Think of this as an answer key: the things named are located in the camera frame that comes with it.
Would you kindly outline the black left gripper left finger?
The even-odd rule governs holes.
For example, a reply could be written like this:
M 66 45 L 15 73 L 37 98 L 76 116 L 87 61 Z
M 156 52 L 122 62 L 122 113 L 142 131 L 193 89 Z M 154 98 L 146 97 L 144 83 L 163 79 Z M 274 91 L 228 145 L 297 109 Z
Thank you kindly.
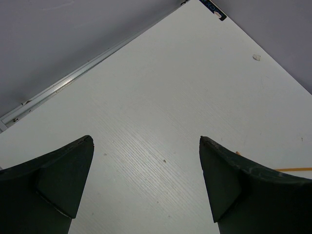
M 91 136 L 0 172 L 2 234 L 66 234 L 94 155 Z

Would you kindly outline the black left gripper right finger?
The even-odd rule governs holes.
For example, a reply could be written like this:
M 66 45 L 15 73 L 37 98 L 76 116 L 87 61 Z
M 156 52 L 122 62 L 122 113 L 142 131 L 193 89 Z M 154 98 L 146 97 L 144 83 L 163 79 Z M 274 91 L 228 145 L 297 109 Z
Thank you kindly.
M 312 181 L 265 167 L 202 136 L 199 157 L 222 234 L 309 234 Z

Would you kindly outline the orange chopstick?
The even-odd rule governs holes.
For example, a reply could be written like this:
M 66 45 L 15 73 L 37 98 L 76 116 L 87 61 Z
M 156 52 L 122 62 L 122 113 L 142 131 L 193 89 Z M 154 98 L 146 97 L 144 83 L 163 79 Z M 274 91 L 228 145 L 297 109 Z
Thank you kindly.
M 312 171 L 312 157 L 309 158 L 308 163 L 302 160 L 299 156 L 274 156 L 266 155 L 253 159 L 254 161 L 272 168 L 279 172 L 311 172 Z

